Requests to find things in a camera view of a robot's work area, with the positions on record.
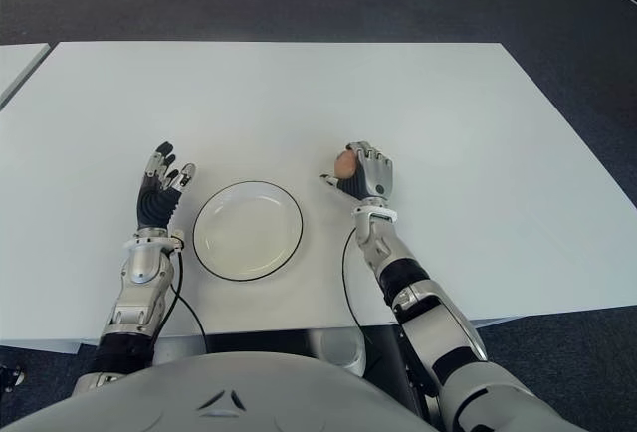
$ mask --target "silver metal joint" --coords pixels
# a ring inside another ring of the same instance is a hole
[[[157,174],[157,170],[163,163],[163,159],[164,156],[160,152],[155,151],[152,155],[150,155],[150,158],[148,159],[144,174],[148,177],[155,176],[155,174]]]
[[[385,200],[365,198],[354,207],[352,214],[356,224],[356,243],[376,279],[394,261],[415,259],[407,245],[396,235],[394,223],[398,214],[386,207]]]
[[[433,369],[440,358],[459,347],[468,347],[477,360],[486,361],[487,352],[469,320],[435,281],[421,280],[404,288],[396,295],[391,306],[395,312],[407,312],[423,301],[431,302],[432,298],[438,300],[437,305],[407,321],[402,327],[420,362],[440,388],[442,384]]]
[[[132,235],[133,238],[167,238],[168,230],[165,228],[140,228]]]
[[[195,176],[196,167],[193,163],[186,163],[181,172],[170,181],[168,188],[183,191]]]

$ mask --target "brown egg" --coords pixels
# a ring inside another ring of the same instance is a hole
[[[334,162],[334,176],[345,179],[356,172],[356,154],[351,150],[344,151]]]

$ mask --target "robot forearm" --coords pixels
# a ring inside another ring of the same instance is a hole
[[[165,310],[165,294],[174,276],[170,262],[181,240],[163,228],[143,228],[125,245],[121,291],[102,332],[90,372],[74,393],[117,380],[152,363]]]
[[[418,264],[382,198],[354,208],[356,240],[403,329],[401,347],[448,431],[581,431],[502,367],[488,362],[471,323]]]

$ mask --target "plate rim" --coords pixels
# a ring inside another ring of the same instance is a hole
[[[288,195],[292,201],[294,202],[295,206],[297,207],[297,211],[299,212],[299,218],[301,219],[301,231],[299,232],[299,239],[297,240],[297,244],[295,245],[294,249],[292,250],[292,252],[290,253],[290,255],[288,255],[288,258],[286,258],[286,260],[279,265],[277,268],[275,268],[274,270],[272,270],[269,273],[266,273],[265,275],[261,275],[261,276],[257,276],[255,278],[249,278],[247,280],[237,280],[234,278],[227,278],[225,276],[222,276],[219,273],[215,273],[214,271],[212,271],[210,268],[208,268],[205,263],[203,261],[201,261],[201,258],[199,257],[199,253],[197,252],[197,243],[195,241],[195,228],[197,227],[197,222],[199,221],[199,217],[201,216],[201,213],[203,212],[203,210],[206,208],[206,206],[208,205],[208,203],[210,203],[217,195],[223,193],[224,191],[233,188],[237,185],[242,185],[244,183],[265,183],[267,185],[270,186],[274,186],[275,188],[280,189],[281,191],[283,191],[286,195]],[[222,280],[226,280],[226,281],[233,281],[235,283],[247,283],[250,281],[256,281],[256,280],[261,280],[267,276],[272,275],[273,273],[276,273],[277,271],[279,271],[281,268],[283,268],[291,259],[292,257],[295,255],[295,253],[297,253],[297,250],[299,249],[299,246],[301,245],[301,240],[303,239],[303,234],[304,234],[304,228],[305,227],[305,222],[304,222],[304,218],[303,218],[303,211],[301,211],[301,206],[299,205],[299,202],[297,201],[297,199],[292,196],[292,194],[285,189],[283,186],[281,185],[277,185],[276,183],[272,183],[271,181],[264,181],[264,180],[243,180],[243,181],[237,181],[236,183],[232,183],[231,185],[225,186],[222,189],[216,191],[210,198],[208,198],[206,200],[206,202],[203,204],[203,206],[199,209],[199,213],[197,213],[197,217],[195,218],[195,221],[192,225],[192,249],[195,252],[195,256],[197,257],[197,261],[199,261],[199,264],[201,266],[204,267],[204,269],[210,273],[213,276],[216,276],[217,278],[221,278]]]

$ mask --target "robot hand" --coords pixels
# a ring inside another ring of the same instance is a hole
[[[366,141],[350,143],[334,163],[334,176],[322,175],[327,183],[358,200],[388,200],[393,186],[391,160]]]
[[[195,165],[186,163],[181,172],[166,174],[175,155],[172,145],[164,141],[150,156],[137,197],[137,228],[168,228],[181,193],[195,174]]]

